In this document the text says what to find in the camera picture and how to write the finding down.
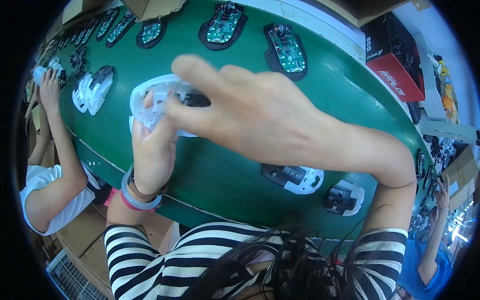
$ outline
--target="hand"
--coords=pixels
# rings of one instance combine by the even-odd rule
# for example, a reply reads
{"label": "hand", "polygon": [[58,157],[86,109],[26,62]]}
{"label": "hand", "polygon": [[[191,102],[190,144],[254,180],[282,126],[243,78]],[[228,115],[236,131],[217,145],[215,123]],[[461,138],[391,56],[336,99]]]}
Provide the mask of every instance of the hand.
{"label": "hand", "polygon": [[322,132],[335,132],[341,124],[319,111],[280,73],[255,74],[232,65],[217,72],[193,55],[175,58],[172,71],[204,93],[212,105],[192,108],[169,100],[168,121],[255,161],[308,164],[306,156],[324,154],[312,151],[311,145],[321,143]]}
{"label": "hand", "polygon": [[42,105],[42,100],[41,100],[41,97],[40,97],[40,87],[36,84],[33,87],[33,94],[32,94],[32,100],[31,101],[36,101],[36,102],[38,102],[39,105]]}
{"label": "hand", "polygon": [[[145,96],[144,103],[153,103],[152,91]],[[133,121],[135,186],[142,194],[155,193],[170,179],[175,163],[176,132],[166,118],[160,119],[152,132],[142,122]]]}
{"label": "hand", "polygon": [[430,213],[430,216],[429,216],[429,220],[432,225],[437,224],[438,209],[436,206],[433,207],[432,212]]}
{"label": "hand", "polygon": [[450,207],[450,178],[447,175],[447,187],[445,189],[444,184],[437,179],[440,191],[435,191],[434,195],[437,199],[438,209],[446,209]]}
{"label": "hand", "polygon": [[47,114],[60,111],[60,80],[57,70],[48,69],[42,75],[40,84],[40,98]]}

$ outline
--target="yellow snack bag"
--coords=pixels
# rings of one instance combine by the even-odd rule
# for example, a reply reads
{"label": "yellow snack bag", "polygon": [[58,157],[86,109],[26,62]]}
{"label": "yellow snack bag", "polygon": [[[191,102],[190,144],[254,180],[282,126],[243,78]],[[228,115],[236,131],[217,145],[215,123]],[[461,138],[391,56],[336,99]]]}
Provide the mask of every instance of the yellow snack bag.
{"label": "yellow snack bag", "polygon": [[455,104],[453,102],[452,79],[450,78],[447,67],[445,67],[445,63],[442,60],[440,60],[439,63],[442,65],[441,78],[444,84],[444,88],[442,89],[442,104],[444,105],[446,117],[453,119],[455,117]]}

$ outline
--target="woman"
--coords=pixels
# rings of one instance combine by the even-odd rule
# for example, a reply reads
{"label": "woman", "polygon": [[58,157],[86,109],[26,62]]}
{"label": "woman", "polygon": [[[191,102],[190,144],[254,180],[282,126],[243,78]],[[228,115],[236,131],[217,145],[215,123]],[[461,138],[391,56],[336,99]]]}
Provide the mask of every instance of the woman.
{"label": "woman", "polygon": [[[150,133],[133,125],[133,182],[112,200],[104,235],[117,299],[385,299],[398,279],[416,191],[412,154],[395,137],[319,111],[279,73],[236,66],[219,72],[190,55],[172,71],[212,101],[209,108],[166,103]],[[356,246],[328,265],[300,231],[210,223],[160,255],[141,224],[175,161],[178,128],[268,164],[370,173],[378,186]]]}

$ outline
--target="bracelet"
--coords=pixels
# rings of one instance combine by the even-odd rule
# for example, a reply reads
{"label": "bracelet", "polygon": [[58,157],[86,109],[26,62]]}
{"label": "bracelet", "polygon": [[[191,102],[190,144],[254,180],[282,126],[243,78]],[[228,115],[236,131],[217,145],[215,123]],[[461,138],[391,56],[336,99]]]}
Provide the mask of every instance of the bracelet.
{"label": "bracelet", "polygon": [[125,175],[123,175],[123,178],[121,181],[121,191],[122,191],[121,195],[125,204],[129,203],[131,206],[137,208],[138,210],[156,209],[160,205],[160,201],[162,200],[162,195],[158,195],[157,197],[155,197],[152,202],[142,203],[133,199],[128,193],[127,178],[130,176],[130,173],[132,172],[132,170],[133,170],[133,164],[130,166],[130,169],[128,170],[128,172],[126,172]]}

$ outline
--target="woman's right hand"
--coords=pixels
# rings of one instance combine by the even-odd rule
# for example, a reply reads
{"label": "woman's right hand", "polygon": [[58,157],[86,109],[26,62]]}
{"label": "woman's right hand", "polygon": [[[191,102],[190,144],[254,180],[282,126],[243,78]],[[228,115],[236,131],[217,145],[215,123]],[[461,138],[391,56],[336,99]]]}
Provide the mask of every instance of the woman's right hand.
{"label": "woman's right hand", "polygon": [[169,100],[169,123],[255,161],[307,165],[308,157],[321,152],[315,147],[322,143],[322,133],[331,136],[343,124],[319,111],[279,73],[255,74],[232,65],[218,72],[193,55],[177,57],[172,71],[204,93],[212,105],[192,108]]}
{"label": "woman's right hand", "polygon": [[448,209],[450,208],[450,178],[447,175],[446,188],[444,184],[440,181],[440,178],[437,179],[438,186],[440,191],[435,191],[434,195],[437,199],[438,209]]}

